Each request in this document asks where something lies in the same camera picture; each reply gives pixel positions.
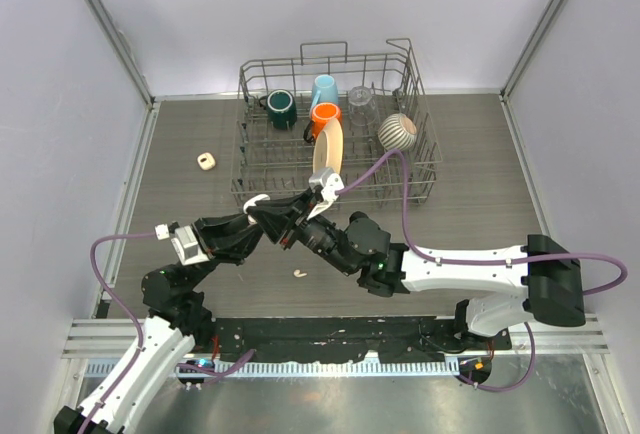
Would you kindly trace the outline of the beige earbud charging case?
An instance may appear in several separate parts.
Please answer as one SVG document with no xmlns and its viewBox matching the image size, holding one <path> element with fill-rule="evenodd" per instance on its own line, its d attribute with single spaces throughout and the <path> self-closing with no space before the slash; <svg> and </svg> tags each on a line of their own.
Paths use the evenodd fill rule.
<svg viewBox="0 0 640 434">
<path fill-rule="evenodd" d="M 216 167 L 217 164 L 215 157 L 209 152 L 200 154 L 197 158 L 197 163 L 200 169 L 203 171 L 212 170 Z"/>
</svg>

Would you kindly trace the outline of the white earbud charging case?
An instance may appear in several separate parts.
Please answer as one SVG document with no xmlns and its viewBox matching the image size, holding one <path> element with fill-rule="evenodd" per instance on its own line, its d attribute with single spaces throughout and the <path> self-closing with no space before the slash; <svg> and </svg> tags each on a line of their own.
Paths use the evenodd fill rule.
<svg viewBox="0 0 640 434">
<path fill-rule="evenodd" d="M 258 194 L 247 200 L 243 205 L 243 213 L 247 215 L 250 225 L 255 225 L 257 221 L 249 214 L 249 209 L 256 207 L 259 202 L 268 201 L 270 196 L 266 193 Z"/>
</svg>

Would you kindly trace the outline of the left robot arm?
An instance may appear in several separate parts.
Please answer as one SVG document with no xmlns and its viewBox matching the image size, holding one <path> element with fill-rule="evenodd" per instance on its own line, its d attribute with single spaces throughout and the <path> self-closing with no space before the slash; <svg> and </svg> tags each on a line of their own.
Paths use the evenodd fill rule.
<svg viewBox="0 0 640 434">
<path fill-rule="evenodd" d="M 204 217 L 181 226 L 160 224 L 146 238 L 170 240 L 178 261 L 142 279 L 144 320 L 107 378 L 76 408 L 64 406 L 56 433 L 132 433 L 165 379 L 190 353 L 205 351 L 214 336 L 212 313 L 195 287 L 221 264 L 239 266 L 263 234 L 251 216 Z"/>
</svg>

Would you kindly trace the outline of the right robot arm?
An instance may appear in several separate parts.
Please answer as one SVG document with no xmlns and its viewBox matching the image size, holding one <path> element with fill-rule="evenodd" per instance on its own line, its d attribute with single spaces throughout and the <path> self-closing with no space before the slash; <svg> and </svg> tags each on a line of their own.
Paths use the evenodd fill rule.
<svg viewBox="0 0 640 434">
<path fill-rule="evenodd" d="M 465 349 L 512 325 L 536 320 L 555 327 L 586 322 L 581 268 L 544 235 L 498 250 L 430 250 L 394 243 L 367 214 L 356 211 L 341 229 L 306 191 L 287 199 L 258 195 L 243 207 L 272 243 L 301 243 L 368 293 L 389 298 L 427 290 L 470 290 L 481 297 L 457 303 L 451 334 Z"/>
</svg>

